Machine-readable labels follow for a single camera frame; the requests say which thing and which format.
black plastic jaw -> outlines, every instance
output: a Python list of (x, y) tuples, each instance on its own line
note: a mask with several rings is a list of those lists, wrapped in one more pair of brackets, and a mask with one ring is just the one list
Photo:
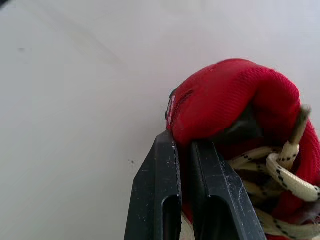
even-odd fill
[(169, 131), (158, 135), (134, 178), (125, 240), (178, 240), (181, 231), (178, 151)]
[(190, 198), (196, 240), (265, 240), (238, 174), (210, 141), (192, 143)]
[[(211, 141), (190, 148), (189, 193), (196, 240), (265, 240), (240, 177)], [(160, 134), (132, 187), (125, 240), (177, 240), (181, 231), (178, 152), (168, 131)]]

sneaker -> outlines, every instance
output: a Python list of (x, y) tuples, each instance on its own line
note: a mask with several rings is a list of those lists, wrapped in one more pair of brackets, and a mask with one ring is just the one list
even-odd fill
[(180, 155), (185, 218), (192, 222), (184, 174), (191, 141), (215, 139), (248, 109), (260, 132), (231, 134), (217, 150), (242, 178), (268, 240), (319, 236), (320, 145), (310, 109), (284, 75), (244, 59), (205, 67), (170, 96), (167, 129)]

gray surface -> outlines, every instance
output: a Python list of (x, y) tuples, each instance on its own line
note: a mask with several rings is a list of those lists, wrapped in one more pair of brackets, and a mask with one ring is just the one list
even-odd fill
[(123, 239), (168, 95), (217, 61), (286, 74), (319, 128), (319, 11), (316, 0), (13, 1), (0, 11), (0, 239)]

white shoelace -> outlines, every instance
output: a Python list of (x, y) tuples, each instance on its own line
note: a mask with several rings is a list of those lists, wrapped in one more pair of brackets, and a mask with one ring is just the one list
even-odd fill
[[(280, 196), (284, 190), (292, 192), (293, 195), (305, 202), (320, 200), (320, 188), (318, 186), (303, 181), (290, 172), (299, 153), (299, 142), (305, 131), (309, 113), (309, 109), (304, 108), (304, 106), (301, 108), (295, 130), (281, 151), (276, 147), (260, 147), (229, 161), (229, 164), (235, 170), (249, 170), (268, 174), (278, 183), (269, 182), (266, 186), (258, 186), (244, 180), (243, 184), (247, 192), (254, 196), (251, 198), (254, 206), (263, 203), (268, 198)], [(253, 160), (263, 158), (266, 158), (265, 165), (251, 163)], [(320, 224), (294, 225), (275, 219), (260, 209), (255, 208), (255, 211), (266, 234), (283, 236), (293, 240), (312, 239), (320, 235)]]

